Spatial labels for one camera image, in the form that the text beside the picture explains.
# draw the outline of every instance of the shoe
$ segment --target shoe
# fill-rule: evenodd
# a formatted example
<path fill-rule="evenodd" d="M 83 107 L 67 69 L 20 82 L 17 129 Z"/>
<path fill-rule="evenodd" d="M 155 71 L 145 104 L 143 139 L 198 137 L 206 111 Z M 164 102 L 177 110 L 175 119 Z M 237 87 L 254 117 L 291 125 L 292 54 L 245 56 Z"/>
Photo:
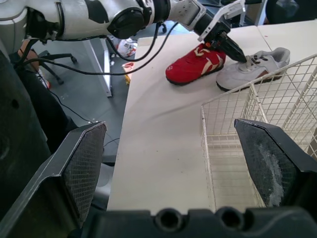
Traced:
<path fill-rule="evenodd" d="M 223 68 L 226 55 L 200 44 L 166 69 L 167 80 L 175 85 L 189 84 Z"/>
<path fill-rule="evenodd" d="M 230 91 L 289 64 L 290 51 L 277 48 L 272 52 L 259 51 L 247 57 L 246 63 L 234 63 L 217 75 L 217 86 Z"/>
<path fill-rule="evenodd" d="M 36 76 L 38 77 L 38 79 L 40 80 L 40 82 L 43 84 L 44 87 L 46 87 L 47 89 L 51 88 L 51 84 L 50 82 L 48 82 L 43 75 L 43 72 L 39 69 L 39 71 L 37 72 Z"/>

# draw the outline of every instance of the screw hole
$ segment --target screw hole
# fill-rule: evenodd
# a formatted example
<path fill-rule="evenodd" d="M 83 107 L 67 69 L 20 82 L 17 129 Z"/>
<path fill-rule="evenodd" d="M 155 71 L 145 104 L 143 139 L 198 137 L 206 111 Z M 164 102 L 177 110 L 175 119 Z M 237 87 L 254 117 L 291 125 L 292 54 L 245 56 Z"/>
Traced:
<path fill-rule="evenodd" d="M 222 221 L 227 227 L 237 229 L 241 225 L 240 217 L 234 211 L 226 211 L 222 214 Z"/>
<path fill-rule="evenodd" d="M 19 103 L 17 100 L 13 99 L 11 102 L 13 108 L 18 109 L 20 107 Z"/>
<path fill-rule="evenodd" d="M 156 225 L 165 232 L 176 232 L 182 228 L 182 215 L 173 210 L 166 209 L 158 213 L 155 217 Z"/>

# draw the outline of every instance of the black cable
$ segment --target black cable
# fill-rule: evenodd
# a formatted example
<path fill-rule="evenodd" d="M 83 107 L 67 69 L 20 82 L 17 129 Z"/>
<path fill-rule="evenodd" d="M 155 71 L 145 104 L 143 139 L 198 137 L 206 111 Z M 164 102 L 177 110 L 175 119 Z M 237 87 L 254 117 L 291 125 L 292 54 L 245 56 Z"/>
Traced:
<path fill-rule="evenodd" d="M 153 47 L 154 47 L 154 45 L 155 45 L 155 42 L 156 42 L 156 40 L 157 40 L 157 37 L 158 37 L 158 34 L 159 34 L 159 27 L 160 27 L 161 25 L 162 25 L 161 22 L 157 23 L 157 26 L 156 26 L 156 28 L 155 28 L 155 33 L 154 33 L 154 36 L 153 36 L 153 40 L 152 40 L 152 43 L 151 43 L 151 45 L 150 45 L 149 50 L 145 53 L 145 55 L 143 55 L 142 57 L 140 57 L 140 58 L 138 58 L 138 59 L 128 59 L 128 58 L 123 57 L 123 56 L 118 52 L 118 50 L 116 49 L 116 47 L 115 47 L 115 45 L 113 44 L 112 40 L 111 40 L 108 36 L 106 36 L 106 40 L 109 42 L 109 44 L 110 44 L 111 48 L 114 50 L 114 52 L 115 52 L 121 59 L 123 59 L 123 60 L 125 60 L 125 61 L 129 61 L 129 62 L 139 62 L 139 61 L 145 59 L 145 58 L 151 53 L 151 51 L 152 51 L 152 49 L 153 49 Z"/>
<path fill-rule="evenodd" d="M 114 140 L 112 140 L 112 141 L 109 141 L 106 145 L 104 145 L 104 148 L 107 146 L 107 145 L 109 145 L 110 143 L 112 143 L 112 142 L 114 142 L 114 141 L 116 141 L 116 140 L 119 140 L 120 138 L 116 138 L 116 139 L 114 139 Z"/>
<path fill-rule="evenodd" d="M 203 6 L 209 6 L 209 7 L 216 7 L 216 8 L 222 8 L 223 6 L 221 5 L 216 5 L 216 4 L 209 4 L 209 3 L 204 3 L 202 4 Z"/>
<path fill-rule="evenodd" d="M 57 65 L 57 66 L 60 66 L 60 67 L 63 67 L 63 68 L 67 68 L 69 70 L 72 70 L 74 72 L 77 72 L 77 73 L 81 73 L 81 74 L 85 74 L 85 75 L 114 75 L 114 76 L 123 76 L 123 75 L 128 75 L 128 74 L 131 74 L 131 73 L 135 73 L 137 71 L 139 71 L 140 69 L 144 68 L 145 66 L 147 66 L 160 52 L 161 50 L 163 49 L 163 47 L 165 46 L 167 40 L 168 40 L 168 37 L 169 35 L 171 34 L 171 32 L 173 31 L 173 29 L 178 25 L 178 23 L 175 23 L 172 28 L 170 29 L 170 31 L 168 32 L 168 34 L 166 35 L 161 47 L 159 48 L 159 50 L 146 62 L 144 63 L 142 66 L 130 71 L 130 72 L 126 72 L 126 73 L 94 73 L 94 72 L 85 72 L 85 71 L 81 71 L 81 70 L 78 70 L 76 68 L 72 68 L 72 67 L 69 67 L 67 65 L 64 65 L 64 64 L 61 64 L 61 63 L 55 63 L 54 61 L 51 61 L 51 60 L 48 60 L 48 59 L 42 59 L 42 58 L 36 58 L 36 59 L 29 59 L 27 61 L 25 61 L 22 66 L 24 65 L 27 65 L 29 63 L 32 63 L 32 62 L 37 62 L 37 61 L 40 61 L 40 62 L 45 62 L 45 63 L 50 63 L 50 64 L 54 64 L 54 65 Z"/>
<path fill-rule="evenodd" d="M 61 102 L 61 100 L 59 99 L 59 96 L 58 96 L 58 95 L 56 95 L 55 93 L 53 93 L 49 88 L 47 88 L 47 89 L 49 90 L 50 93 L 52 93 L 52 94 L 56 97 L 56 99 L 58 100 L 58 102 L 59 102 L 63 107 L 69 109 L 71 112 L 73 112 L 74 114 L 76 114 L 76 115 L 77 115 L 78 117 L 80 117 L 82 120 L 84 120 L 84 121 L 86 121 L 86 122 L 88 122 L 88 123 L 93 124 L 93 122 L 92 122 L 91 120 L 84 119 L 81 115 L 79 115 L 77 112 L 75 112 L 74 110 L 72 110 L 69 106 L 66 106 L 65 104 L 63 104 L 63 103 Z"/>

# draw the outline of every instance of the wire basket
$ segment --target wire basket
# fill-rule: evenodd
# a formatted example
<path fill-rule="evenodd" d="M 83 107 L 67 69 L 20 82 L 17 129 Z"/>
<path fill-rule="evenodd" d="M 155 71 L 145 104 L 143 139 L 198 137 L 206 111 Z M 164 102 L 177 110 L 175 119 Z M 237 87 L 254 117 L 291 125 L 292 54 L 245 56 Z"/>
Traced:
<path fill-rule="evenodd" d="M 235 119 L 281 127 L 317 159 L 317 54 L 202 105 L 202 139 L 211 209 L 264 207 L 247 165 Z"/>

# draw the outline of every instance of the red and white shoe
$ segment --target red and white shoe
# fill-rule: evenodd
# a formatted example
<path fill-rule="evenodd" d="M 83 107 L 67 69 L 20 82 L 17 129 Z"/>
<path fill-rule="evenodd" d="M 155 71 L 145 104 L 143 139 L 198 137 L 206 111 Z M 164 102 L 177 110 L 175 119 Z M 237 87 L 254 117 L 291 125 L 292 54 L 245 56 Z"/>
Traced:
<path fill-rule="evenodd" d="M 189 84 L 205 75 L 223 68 L 226 60 L 224 52 L 200 44 L 184 57 L 178 59 L 166 69 L 167 80 L 175 85 Z"/>

